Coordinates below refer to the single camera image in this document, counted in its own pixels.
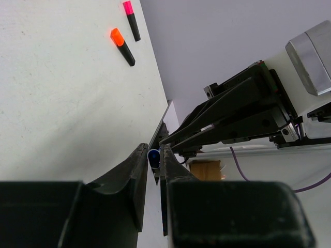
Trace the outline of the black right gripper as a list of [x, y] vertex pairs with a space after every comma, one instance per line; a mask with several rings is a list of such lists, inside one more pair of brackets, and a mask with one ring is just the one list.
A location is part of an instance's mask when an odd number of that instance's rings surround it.
[[204, 88], [208, 100], [198, 105], [160, 144], [173, 152], [204, 145], [269, 138], [289, 143], [299, 139], [298, 117], [274, 69], [260, 60], [222, 84]]

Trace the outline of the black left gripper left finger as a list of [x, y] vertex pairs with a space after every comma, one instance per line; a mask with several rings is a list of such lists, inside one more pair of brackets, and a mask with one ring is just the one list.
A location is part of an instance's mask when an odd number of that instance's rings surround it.
[[1, 182], [1, 247], [136, 247], [147, 145], [90, 183]]

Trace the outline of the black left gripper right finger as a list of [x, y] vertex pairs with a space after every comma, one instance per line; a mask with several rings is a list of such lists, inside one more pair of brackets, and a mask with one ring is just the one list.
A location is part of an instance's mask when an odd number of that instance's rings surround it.
[[161, 147], [163, 234], [169, 247], [315, 247], [294, 191], [281, 182], [202, 181]]

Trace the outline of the orange cap black highlighter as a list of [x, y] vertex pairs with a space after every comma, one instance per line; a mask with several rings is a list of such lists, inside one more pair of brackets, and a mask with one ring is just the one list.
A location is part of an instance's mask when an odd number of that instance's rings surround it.
[[115, 43], [115, 45], [118, 48], [118, 50], [120, 51], [120, 53], [122, 54], [122, 56], [124, 57], [124, 59], [126, 60], [126, 62], [131, 67], [133, 67], [136, 63], [136, 60], [135, 60], [130, 48], [128, 47], [125, 39], [123, 38], [122, 34], [120, 33], [119, 29], [118, 28], [112, 29], [110, 37], [113, 40], [113, 42]]

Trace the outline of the pink cap black highlighter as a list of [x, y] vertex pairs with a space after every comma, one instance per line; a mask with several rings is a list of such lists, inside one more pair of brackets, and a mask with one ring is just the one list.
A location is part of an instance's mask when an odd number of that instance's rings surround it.
[[126, 16], [127, 16], [127, 19], [128, 19], [133, 37], [134, 37], [134, 40], [136, 42], [140, 41], [141, 37], [140, 37], [140, 33], [139, 33], [139, 28], [138, 28], [138, 25], [137, 25], [137, 21], [136, 21], [136, 17], [135, 17], [135, 14], [134, 14], [134, 10], [133, 10], [131, 1], [123, 2], [123, 7], [124, 7], [124, 10], [125, 10], [125, 13], [126, 13]]

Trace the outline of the brown cardboard box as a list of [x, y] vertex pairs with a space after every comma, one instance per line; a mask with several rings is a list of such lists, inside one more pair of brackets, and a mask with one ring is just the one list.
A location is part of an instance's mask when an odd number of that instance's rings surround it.
[[220, 161], [198, 161], [194, 160], [189, 165], [191, 173], [202, 181], [222, 180]]

